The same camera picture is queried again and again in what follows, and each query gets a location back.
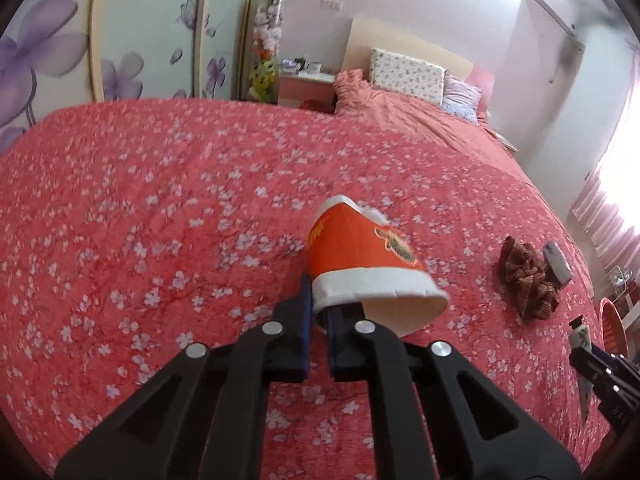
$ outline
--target paper cup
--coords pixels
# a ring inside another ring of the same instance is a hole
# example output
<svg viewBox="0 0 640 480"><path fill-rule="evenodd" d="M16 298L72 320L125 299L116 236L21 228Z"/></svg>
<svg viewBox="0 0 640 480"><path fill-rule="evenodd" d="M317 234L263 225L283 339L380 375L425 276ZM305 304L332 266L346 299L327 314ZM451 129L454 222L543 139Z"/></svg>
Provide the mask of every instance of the paper cup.
<svg viewBox="0 0 640 480"><path fill-rule="evenodd" d="M405 336L449 304L401 235L344 195L318 210L308 247L316 316L328 306L360 302L367 319Z"/></svg>

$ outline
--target chair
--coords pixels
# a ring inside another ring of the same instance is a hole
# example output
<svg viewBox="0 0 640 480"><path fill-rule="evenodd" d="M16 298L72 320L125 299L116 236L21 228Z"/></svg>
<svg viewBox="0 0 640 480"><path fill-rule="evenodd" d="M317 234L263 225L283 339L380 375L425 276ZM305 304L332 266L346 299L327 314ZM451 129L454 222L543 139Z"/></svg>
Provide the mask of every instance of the chair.
<svg viewBox="0 0 640 480"><path fill-rule="evenodd" d="M600 311L602 312L604 349L609 353L622 354L624 357L629 358L625 329L622 325L620 314L616 310L616 306L609 298L602 298L600 301Z"/></svg>

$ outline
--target cup logo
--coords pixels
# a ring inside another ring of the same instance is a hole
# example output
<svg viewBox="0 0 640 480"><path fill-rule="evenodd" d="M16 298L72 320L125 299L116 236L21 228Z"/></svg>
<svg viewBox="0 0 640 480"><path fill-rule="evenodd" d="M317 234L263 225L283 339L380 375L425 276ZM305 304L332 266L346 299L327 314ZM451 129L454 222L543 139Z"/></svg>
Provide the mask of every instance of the cup logo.
<svg viewBox="0 0 640 480"><path fill-rule="evenodd" d="M418 263L418 259L415 257L409 244L398 234L391 230L379 228L375 228L374 231L378 238L382 238L385 241L385 249L387 251L392 251L393 254L409 265L415 266Z"/></svg>

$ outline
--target green stuffed toy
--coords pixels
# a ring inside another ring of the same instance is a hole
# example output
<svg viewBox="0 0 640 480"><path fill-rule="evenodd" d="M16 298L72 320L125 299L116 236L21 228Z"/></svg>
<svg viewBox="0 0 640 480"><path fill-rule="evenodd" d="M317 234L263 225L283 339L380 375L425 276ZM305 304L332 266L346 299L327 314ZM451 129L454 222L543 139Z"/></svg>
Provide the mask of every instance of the green stuffed toy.
<svg viewBox="0 0 640 480"><path fill-rule="evenodd" d="M263 61L256 70L249 76L251 88L249 88L249 97L258 103L269 103L271 97L269 95L269 87L276 77L275 63L272 59Z"/></svg>
<svg viewBox="0 0 640 480"><path fill-rule="evenodd" d="M249 97L257 103L270 102L271 99L268 90L271 83L269 82L268 76L259 74L257 71L255 71L253 75L255 76L252 77Z"/></svg>

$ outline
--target brown scarf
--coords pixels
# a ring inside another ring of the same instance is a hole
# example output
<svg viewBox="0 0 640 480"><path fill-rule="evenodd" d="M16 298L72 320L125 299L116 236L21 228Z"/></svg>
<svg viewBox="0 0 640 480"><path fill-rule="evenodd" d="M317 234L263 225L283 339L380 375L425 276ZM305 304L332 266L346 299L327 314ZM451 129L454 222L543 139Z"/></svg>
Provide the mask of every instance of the brown scarf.
<svg viewBox="0 0 640 480"><path fill-rule="evenodd" d="M548 265L531 244L507 236L498 268L522 319L548 319L556 310L558 290L547 277Z"/></svg>

